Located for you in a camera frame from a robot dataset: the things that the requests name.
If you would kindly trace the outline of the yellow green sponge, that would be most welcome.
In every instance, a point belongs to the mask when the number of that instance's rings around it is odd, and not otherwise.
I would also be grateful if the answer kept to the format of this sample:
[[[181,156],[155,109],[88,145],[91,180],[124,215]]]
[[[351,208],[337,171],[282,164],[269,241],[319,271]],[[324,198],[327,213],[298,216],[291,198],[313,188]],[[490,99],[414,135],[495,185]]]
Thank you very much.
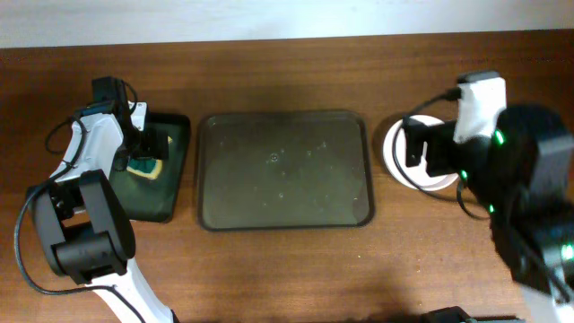
[[[173,139],[169,135],[146,139],[140,148],[139,155],[131,158],[127,163],[126,170],[137,177],[156,180],[163,170],[163,164],[170,158],[172,142]]]

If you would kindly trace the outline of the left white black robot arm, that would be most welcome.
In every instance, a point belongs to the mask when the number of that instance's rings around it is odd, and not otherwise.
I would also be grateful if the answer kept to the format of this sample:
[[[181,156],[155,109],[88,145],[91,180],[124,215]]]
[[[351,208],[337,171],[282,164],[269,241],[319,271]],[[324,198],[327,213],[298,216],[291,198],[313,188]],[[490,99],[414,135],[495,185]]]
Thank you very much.
[[[109,183],[117,153],[140,134],[130,109],[104,100],[72,114],[62,161],[30,190],[23,210],[52,271],[74,281],[65,294],[94,292],[122,322],[175,322],[137,265],[133,227]]]

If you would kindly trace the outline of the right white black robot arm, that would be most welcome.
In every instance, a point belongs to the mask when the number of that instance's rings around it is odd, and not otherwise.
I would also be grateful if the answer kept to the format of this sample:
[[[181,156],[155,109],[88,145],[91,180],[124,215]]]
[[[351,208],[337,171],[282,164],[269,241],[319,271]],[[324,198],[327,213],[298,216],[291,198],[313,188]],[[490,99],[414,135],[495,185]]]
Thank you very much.
[[[573,134],[545,106],[510,104],[496,71],[462,74],[455,87],[402,117],[400,173],[426,164],[456,173],[487,212],[499,257],[538,322],[573,320],[573,202],[567,197]]]

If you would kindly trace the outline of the cream plate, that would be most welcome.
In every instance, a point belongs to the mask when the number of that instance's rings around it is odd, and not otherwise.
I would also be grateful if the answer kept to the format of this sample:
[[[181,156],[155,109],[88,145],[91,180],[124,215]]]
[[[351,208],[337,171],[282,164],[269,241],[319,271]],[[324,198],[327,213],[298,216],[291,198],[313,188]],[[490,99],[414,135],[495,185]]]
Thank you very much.
[[[413,179],[414,177],[418,177],[421,175],[428,175],[426,172],[426,160],[425,160],[426,149],[423,149],[423,155],[422,155],[421,163],[418,166],[407,167],[405,164],[406,147],[405,147],[404,130],[399,131],[397,139],[396,139],[396,143],[393,144],[395,134],[396,134],[397,130],[399,129],[399,127],[401,126],[401,124],[402,124],[402,119],[399,118],[395,122],[395,124],[389,128],[389,130],[387,131],[385,138],[384,138],[382,154],[383,154],[383,160],[387,166],[387,169],[389,170],[390,174],[392,172],[399,172],[401,174],[401,172],[399,171],[399,169],[397,168],[397,166],[395,164],[394,157],[396,157],[398,159],[399,165],[403,169],[404,173],[406,173],[410,179]]]

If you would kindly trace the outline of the white plate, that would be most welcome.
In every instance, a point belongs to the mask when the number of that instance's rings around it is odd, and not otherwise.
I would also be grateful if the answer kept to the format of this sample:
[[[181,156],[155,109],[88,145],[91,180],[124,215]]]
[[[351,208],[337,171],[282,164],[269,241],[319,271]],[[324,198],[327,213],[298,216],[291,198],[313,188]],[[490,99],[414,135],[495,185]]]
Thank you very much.
[[[392,172],[391,175],[402,185],[415,189],[415,186],[404,178],[399,172]],[[421,175],[414,177],[413,181],[423,190],[438,191],[452,185],[458,176],[456,174],[443,175],[438,177],[429,177],[428,175]]]

